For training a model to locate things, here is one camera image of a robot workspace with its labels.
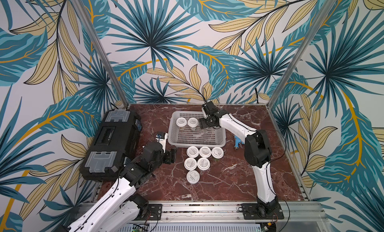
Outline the white plastic basket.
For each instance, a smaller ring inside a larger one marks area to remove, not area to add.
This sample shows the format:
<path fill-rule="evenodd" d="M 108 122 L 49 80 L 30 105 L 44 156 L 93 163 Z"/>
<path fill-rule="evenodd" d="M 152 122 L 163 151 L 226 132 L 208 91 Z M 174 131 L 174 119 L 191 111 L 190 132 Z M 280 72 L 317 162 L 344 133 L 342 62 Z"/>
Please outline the white plastic basket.
<path fill-rule="evenodd" d="M 191 128 L 186 125 L 180 129 L 177 125 L 177 119 L 180 117 L 186 119 L 203 118 L 203 113 L 200 111 L 176 111 L 171 116 L 171 121 L 168 131 L 168 142 L 170 145 L 179 148 L 188 148 L 190 146 L 209 148 L 224 147 L 226 145 L 226 132 L 223 128 L 201 129 L 199 125 L 196 128 Z"/>

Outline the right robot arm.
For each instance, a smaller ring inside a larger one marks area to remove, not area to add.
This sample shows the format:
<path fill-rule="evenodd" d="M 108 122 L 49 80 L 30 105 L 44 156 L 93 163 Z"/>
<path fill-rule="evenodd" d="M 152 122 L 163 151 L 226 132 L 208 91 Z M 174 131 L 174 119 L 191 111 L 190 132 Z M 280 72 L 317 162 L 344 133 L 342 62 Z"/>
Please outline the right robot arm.
<path fill-rule="evenodd" d="M 279 201 L 271 177 L 271 146 L 265 130 L 257 130 L 237 120 L 231 113 L 219 110 L 213 102 L 202 105 L 203 118 L 199 126 L 224 128 L 235 135 L 245 145 L 244 157 L 252 167 L 257 183 L 257 204 L 259 214 L 266 216 L 278 208 Z"/>

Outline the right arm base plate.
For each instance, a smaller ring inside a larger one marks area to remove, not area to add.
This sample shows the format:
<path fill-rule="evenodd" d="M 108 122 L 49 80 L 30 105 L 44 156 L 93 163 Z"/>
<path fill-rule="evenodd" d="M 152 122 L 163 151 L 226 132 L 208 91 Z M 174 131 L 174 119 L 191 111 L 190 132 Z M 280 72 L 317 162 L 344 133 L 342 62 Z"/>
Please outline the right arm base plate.
<path fill-rule="evenodd" d="M 241 204 L 238 211 L 243 214 L 245 220 L 279 221 L 285 218 L 280 205 L 273 210 L 268 210 L 263 205 Z"/>

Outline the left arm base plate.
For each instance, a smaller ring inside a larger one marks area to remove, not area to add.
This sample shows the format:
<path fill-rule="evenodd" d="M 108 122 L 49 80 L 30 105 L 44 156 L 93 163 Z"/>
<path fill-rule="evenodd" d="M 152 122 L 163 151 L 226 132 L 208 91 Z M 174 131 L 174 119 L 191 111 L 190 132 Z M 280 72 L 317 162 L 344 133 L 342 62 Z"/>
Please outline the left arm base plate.
<path fill-rule="evenodd" d="M 162 204 L 149 204 L 140 209 L 139 215 L 134 221 L 159 221 L 162 218 L 162 211 Z"/>

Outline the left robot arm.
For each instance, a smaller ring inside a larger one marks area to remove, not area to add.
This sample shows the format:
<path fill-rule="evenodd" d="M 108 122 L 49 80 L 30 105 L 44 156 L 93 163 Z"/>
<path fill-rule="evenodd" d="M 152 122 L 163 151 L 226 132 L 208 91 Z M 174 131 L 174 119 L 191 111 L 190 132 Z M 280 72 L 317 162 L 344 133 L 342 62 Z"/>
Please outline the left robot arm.
<path fill-rule="evenodd" d="M 156 169 L 176 160 L 177 148 L 166 150 L 166 141 L 147 143 L 142 153 L 127 164 L 114 185 L 84 215 L 56 232 L 114 232 L 123 225 L 151 216 L 149 202 L 137 193 Z"/>

